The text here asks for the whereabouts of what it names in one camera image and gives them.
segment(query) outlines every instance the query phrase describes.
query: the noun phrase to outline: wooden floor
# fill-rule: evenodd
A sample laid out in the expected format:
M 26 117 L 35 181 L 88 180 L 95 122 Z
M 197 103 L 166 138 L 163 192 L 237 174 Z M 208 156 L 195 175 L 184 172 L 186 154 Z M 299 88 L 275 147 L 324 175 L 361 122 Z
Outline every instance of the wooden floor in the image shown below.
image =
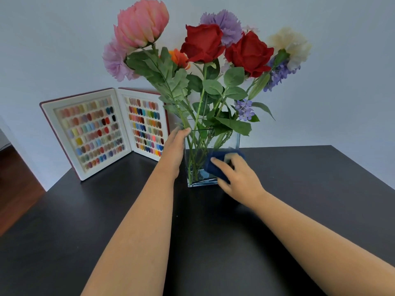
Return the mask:
M 0 151 L 0 236 L 44 193 L 12 146 Z

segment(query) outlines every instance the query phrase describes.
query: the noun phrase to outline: clear rectangular vase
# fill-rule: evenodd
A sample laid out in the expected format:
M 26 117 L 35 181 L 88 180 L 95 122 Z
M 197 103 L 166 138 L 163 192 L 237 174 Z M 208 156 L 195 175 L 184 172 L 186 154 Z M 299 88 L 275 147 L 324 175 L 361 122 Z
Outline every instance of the clear rectangular vase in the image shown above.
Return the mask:
M 228 131 L 215 136 L 213 129 L 191 131 L 185 138 L 184 161 L 188 187 L 217 184 L 217 178 L 204 170 L 207 155 L 213 151 L 239 149 L 240 134 Z

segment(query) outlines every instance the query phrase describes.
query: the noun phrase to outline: hand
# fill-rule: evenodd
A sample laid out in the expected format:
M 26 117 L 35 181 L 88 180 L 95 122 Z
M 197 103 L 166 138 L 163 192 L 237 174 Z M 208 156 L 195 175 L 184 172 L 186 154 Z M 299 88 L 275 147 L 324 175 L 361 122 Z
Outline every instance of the hand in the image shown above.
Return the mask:
M 180 164 L 184 155 L 184 140 L 191 133 L 191 129 L 174 129 L 166 140 L 162 156 L 157 168 L 164 168 L 166 173 L 170 173 L 174 179 L 180 172 Z
M 253 208 L 256 200 L 262 197 L 266 191 L 263 189 L 255 172 L 248 166 L 238 154 L 231 154 L 231 161 L 235 169 L 233 170 L 225 162 L 211 158 L 211 162 L 217 166 L 229 179 L 230 184 L 222 179 L 218 179 L 218 185 L 233 199 Z

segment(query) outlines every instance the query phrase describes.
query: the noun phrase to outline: vase base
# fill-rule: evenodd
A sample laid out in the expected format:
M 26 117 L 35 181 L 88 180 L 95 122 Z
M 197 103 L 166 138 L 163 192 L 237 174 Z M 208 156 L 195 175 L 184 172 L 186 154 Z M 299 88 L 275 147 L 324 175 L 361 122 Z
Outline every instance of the vase base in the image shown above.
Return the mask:
M 188 188 L 190 187 L 199 187 L 199 186 L 208 186 L 208 185 L 216 185 L 218 183 L 217 178 L 214 179 L 204 179 L 202 181 L 194 182 L 192 184 L 189 183 L 188 181 Z

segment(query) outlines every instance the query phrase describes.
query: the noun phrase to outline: red rose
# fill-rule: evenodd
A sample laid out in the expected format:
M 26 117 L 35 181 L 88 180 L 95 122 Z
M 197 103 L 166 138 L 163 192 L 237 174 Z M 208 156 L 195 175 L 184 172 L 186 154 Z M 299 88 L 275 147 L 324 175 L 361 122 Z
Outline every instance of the red rose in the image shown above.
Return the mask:
M 190 62 L 211 62 L 224 52 L 225 46 L 221 45 L 222 31 L 217 24 L 185 27 L 185 43 L 180 52 L 185 53 Z
M 263 72 L 271 68 L 266 64 L 274 53 L 274 48 L 268 48 L 260 41 L 257 34 L 250 31 L 225 51 L 225 58 L 236 67 L 243 67 L 251 77 L 258 78 Z

